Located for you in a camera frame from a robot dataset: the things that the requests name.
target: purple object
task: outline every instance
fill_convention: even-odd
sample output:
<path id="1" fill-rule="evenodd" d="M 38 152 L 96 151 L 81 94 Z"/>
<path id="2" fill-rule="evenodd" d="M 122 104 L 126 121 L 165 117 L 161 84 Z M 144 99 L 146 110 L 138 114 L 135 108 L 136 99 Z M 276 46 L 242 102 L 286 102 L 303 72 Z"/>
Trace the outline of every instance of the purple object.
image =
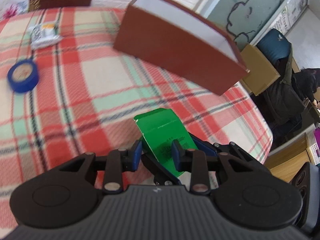
<path id="1" fill-rule="evenodd" d="M 320 128 L 315 129 L 314 134 L 315 134 L 316 141 L 317 141 L 317 144 L 319 147 L 319 145 L 320 145 Z"/>

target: cardboard box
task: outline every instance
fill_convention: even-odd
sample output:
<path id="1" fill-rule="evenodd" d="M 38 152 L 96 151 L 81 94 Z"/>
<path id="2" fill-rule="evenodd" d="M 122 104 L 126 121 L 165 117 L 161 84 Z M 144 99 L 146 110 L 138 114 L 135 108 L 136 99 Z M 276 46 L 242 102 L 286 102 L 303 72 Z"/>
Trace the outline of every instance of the cardboard box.
<path id="1" fill-rule="evenodd" d="M 298 68 L 298 65 L 297 65 L 296 61 L 294 60 L 294 58 L 292 58 L 292 70 L 294 73 L 300 72 L 300 69 Z"/>
<path id="2" fill-rule="evenodd" d="M 241 81 L 248 92 L 257 96 L 280 77 L 278 71 L 258 48 L 248 44 L 241 56 L 250 70 Z"/>
<path id="3" fill-rule="evenodd" d="M 317 92 L 313 94 L 315 99 L 320 102 L 320 88 L 317 89 Z"/>

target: blue chair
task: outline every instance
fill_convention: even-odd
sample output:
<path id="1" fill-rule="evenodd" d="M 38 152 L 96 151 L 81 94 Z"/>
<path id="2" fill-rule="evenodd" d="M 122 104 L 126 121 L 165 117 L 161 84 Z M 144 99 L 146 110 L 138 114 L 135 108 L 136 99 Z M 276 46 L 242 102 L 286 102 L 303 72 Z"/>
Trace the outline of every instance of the blue chair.
<path id="1" fill-rule="evenodd" d="M 291 43 L 277 29 L 271 29 L 259 41 L 257 48 L 275 66 L 277 60 L 289 56 Z"/>

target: barcode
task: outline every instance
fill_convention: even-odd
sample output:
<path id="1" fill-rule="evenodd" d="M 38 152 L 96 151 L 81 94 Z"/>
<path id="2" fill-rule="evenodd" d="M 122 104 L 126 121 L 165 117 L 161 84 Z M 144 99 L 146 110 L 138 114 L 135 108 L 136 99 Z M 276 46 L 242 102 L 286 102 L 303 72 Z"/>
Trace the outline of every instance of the barcode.
<path id="1" fill-rule="evenodd" d="M 41 36 L 42 36 L 41 27 L 36 26 L 32 31 L 32 40 L 33 41 L 39 40 L 41 38 Z"/>
<path id="2" fill-rule="evenodd" d="M 189 144 L 188 143 L 184 143 L 184 144 L 181 145 L 181 147 L 183 149 L 188 149 L 189 148 Z"/>

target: poster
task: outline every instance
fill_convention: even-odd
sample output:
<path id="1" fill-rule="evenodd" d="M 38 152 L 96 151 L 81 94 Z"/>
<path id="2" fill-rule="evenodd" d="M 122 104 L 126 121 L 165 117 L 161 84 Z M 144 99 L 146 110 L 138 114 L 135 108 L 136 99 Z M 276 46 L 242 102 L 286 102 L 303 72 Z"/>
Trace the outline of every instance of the poster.
<path id="1" fill-rule="evenodd" d="M 306 6 L 307 0 L 288 0 L 286 6 L 268 28 L 268 31 L 275 28 L 285 35 L 300 17 Z"/>

